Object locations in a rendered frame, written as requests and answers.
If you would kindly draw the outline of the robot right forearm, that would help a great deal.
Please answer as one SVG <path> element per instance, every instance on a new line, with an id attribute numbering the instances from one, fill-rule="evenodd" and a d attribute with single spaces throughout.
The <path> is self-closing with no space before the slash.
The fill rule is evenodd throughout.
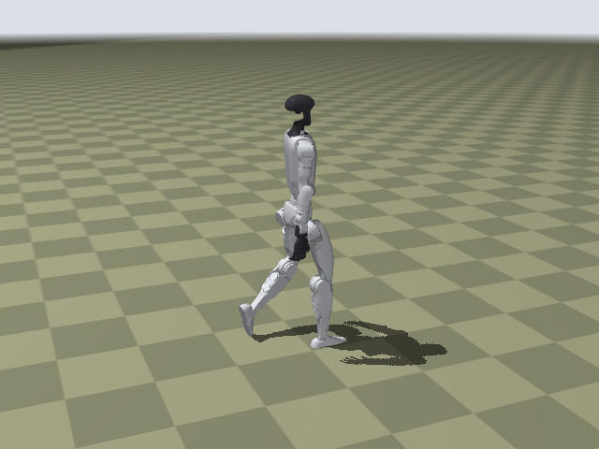
<path id="1" fill-rule="evenodd" d="M 309 211 L 310 206 L 312 206 L 311 197 L 313 195 L 312 187 L 306 185 L 303 186 L 299 192 L 298 200 L 297 200 L 297 215 L 295 217 L 296 225 L 299 226 L 299 233 L 306 234 L 308 231 L 308 222 L 309 222 Z"/>

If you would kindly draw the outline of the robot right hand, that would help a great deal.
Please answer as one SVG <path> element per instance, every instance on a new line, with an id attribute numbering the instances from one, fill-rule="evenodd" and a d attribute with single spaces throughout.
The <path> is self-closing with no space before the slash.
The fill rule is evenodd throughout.
<path id="1" fill-rule="evenodd" d="M 299 231 L 300 227 L 296 225 L 295 236 L 297 237 L 297 240 L 294 245 L 293 255 L 288 258 L 293 261 L 300 261 L 300 259 L 304 259 L 306 257 L 306 252 L 308 253 L 310 251 L 310 245 L 308 243 L 308 240 L 305 238 L 307 237 L 308 231 L 306 234 L 300 234 Z"/>

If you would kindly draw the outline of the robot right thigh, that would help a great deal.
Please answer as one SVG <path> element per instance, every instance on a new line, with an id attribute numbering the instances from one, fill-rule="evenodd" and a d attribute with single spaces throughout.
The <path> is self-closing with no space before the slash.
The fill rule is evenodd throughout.
<path id="1" fill-rule="evenodd" d="M 308 222 L 308 234 L 305 237 L 310 242 L 310 250 L 314 263 L 318 269 L 318 275 L 312 277 L 309 282 L 311 290 L 315 292 L 315 285 L 320 280 L 327 280 L 331 284 L 333 274 L 333 251 L 329 234 L 319 220 Z"/>

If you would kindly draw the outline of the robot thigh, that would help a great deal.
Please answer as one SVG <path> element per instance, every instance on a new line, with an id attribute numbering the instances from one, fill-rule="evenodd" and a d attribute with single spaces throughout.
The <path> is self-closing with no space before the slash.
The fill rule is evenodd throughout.
<path id="1" fill-rule="evenodd" d="M 314 263 L 318 269 L 318 275 L 312 277 L 309 282 L 311 290 L 315 292 L 315 285 L 320 280 L 327 280 L 331 284 L 333 274 L 333 251 L 329 234 L 319 220 L 308 222 L 308 234 L 305 237 L 310 242 L 310 250 Z"/>
<path id="2" fill-rule="evenodd" d="M 286 258 L 279 264 L 278 271 L 284 277 L 290 278 L 297 272 L 297 265 L 299 261 L 293 261 L 288 259 L 293 255 L 294 245 L 297 240 L 295 236 L 295 228 L 290 227 L 283 218 L 283 208 L 280 208 L 275 212 L 275 217 L 280 226 L 283 226 L 283 240 L 286 251 Z"/>

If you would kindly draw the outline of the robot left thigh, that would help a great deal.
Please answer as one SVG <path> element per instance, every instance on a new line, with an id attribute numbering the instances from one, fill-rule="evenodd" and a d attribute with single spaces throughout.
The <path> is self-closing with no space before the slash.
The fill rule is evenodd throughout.
<path id="1" fill-rule="evenodd" d="M 280 226 L 283 226 L 283 240 L 286 251 L 286 258 L 279 264 L 278 271 L 284 277 L 290 278 L 297 272 L 297 265 L 299 261 L 293 261 L 288 259 L 293 255 L 294 245 L 297 240 L 295 236 L 295 228 L 290 227 L 283 218 L 283 208 L 280 208 L 275 212 L 275 217 Z"/>

